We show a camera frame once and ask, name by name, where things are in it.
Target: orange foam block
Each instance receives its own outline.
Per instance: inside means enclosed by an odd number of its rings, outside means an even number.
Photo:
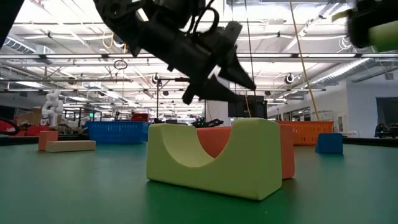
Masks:
[[[280,125],[282,153],[282,178],[294,176],[294,135],[290,125]],[[198,139],[202,148],[211,157],[216,158],[224,149],[231,134],[231,127],[198,128]]]
[[[45,151],[49,141],[58,141],[58,131],[41,131],[39,134],[39,150]]]

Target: table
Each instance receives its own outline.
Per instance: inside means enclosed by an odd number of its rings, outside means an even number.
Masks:
[[[145,144],[59,154],[4,146],[0,223],[398,223],[398,149],[344,150],[296,147],[294,179],[252,202],[148,182]]]

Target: blue bin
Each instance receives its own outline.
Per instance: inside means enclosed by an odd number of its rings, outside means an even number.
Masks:
[[[148,139],[150,123],[138,121],[89,121],[90,140],[100,144],[140,144]]]

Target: white robot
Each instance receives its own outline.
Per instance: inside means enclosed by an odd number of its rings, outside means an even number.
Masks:
[[[43,119],[41,125],[57,125],[58,115],[62,115],[63,111],[63,103],[58,100],[60,93],[60,90],[50,90],[45,96],[46,102],[42,108]]]

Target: yellow arch block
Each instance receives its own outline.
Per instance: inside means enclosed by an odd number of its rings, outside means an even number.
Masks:
[[[251,200],[263,200],[282,186],[280,132],[261,118],[234,122],[217,158],[209,156],[191,126],[149,127],[147,178]]]

